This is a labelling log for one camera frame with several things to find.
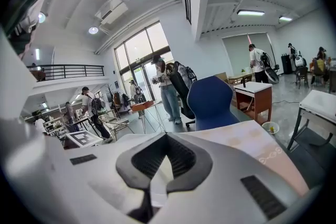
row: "ceiling beam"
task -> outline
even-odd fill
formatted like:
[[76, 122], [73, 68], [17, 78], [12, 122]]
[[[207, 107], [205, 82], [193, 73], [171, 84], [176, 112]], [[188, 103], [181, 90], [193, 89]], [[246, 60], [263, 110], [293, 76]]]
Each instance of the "ceiling beam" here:
[[[224, 6], [224, 5], [238, 5], [241, 0], [208, 0], [208, 7], [218, 7], [218, 6]], [[286, 8], [284, 6], [281, 6], [279, 4], [266, 2], [262, 0], [243, 0], [241, 3], [244, 6], [255, 6], [255, 7], [261, 7], [261, 8], [270, 8], [274, 10], [281, 11], [284, 15], [293, 15], [296, 17], [300, 17], [294, 10], [290, 8]]]

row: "white pipe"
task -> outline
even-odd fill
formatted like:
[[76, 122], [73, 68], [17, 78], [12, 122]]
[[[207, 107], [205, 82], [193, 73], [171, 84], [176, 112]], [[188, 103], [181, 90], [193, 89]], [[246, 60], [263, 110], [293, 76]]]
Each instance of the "white pipe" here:
[[101, 45], [96, 51], [95, 54], [100, 54], [101, 52], [103, 52], [106, 48], [108, 48], [109, 46], [112, 45], [112, 43], [119, 37], [121, 36], [125, 31], [127, 31], [130, 27], [136, 25], [137, 23], [141, 22], [142, 20], [148, 18], [149, 16], [165, 9], [168, 8], [170, 6], [173, 6], [175, 4], [180, 3], [181, 0], [169, 0], [165, 3], [162, 3], [150, 10], [148, 10], [147, 12], [141, 14], [140, 16], [138, 16], [137, 18], [131, 20], [128, 24], [124, 25], [122, 28], [120, 28], [113, 36], [111, 36], [107, 41], [104, 42], [103, 45]]

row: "ceiling light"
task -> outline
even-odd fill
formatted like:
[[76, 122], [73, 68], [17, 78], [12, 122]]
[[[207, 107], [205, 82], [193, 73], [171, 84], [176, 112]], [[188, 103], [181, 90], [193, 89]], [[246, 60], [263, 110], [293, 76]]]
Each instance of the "ceiling light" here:
[[254, 15], [254, 16], [262, 16], [264, 12], [258, 12], [256, 10], [239, 10], [238, 15]]
[[96, 27], [96, 26], [90, 27], [89, 33], [92, 34], [92, 35], [98, 33], [98, 27]]
[[46, 20], [46, 15], [44, 15], [44, 13], [40, 12], [38, 14], [38, 22], [41, 24]]
[[293, 20], [293, 19], [292, 19], [292, 18], [288, 18], [288, 17], [283, 17], [283, 16], [281, 16], [281, 17], [279, 18], [279, 20], [286, 20], [286, 21], [290, 22], [290, 21]]
[[36, 54], [36, 60], [39, 60], [40, 59], [40, 49], [36, 49], [35, 54]]

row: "air conditioner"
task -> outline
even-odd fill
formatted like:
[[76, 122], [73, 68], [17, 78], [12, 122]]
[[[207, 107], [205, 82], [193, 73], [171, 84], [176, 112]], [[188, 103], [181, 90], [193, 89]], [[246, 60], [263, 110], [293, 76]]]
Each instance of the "air conditioner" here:
[[96, 13], [96, 17], [101, 19], [101, 24], [112, 24], [117, 18], [128, 10], [122, 0], [107, 1]]

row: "gray window shade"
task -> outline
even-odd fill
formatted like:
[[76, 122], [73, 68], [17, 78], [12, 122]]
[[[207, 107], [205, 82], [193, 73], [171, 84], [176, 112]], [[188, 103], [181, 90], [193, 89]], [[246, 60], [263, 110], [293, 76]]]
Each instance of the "gray window shade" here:
[[241, 73], [242, 69], [250, 66], [247, 35], [223, 38], [223, 42], [234, 74]]
[[271, 44], [269, 43], [269, 39], [266, 33], [262, 34], [249, 34], [251, 42], [256, 46], [256, 48], [263, 50], [269, 56], [272, 61], [272, 67], [275, 65], [275, 59], [272, 53]]

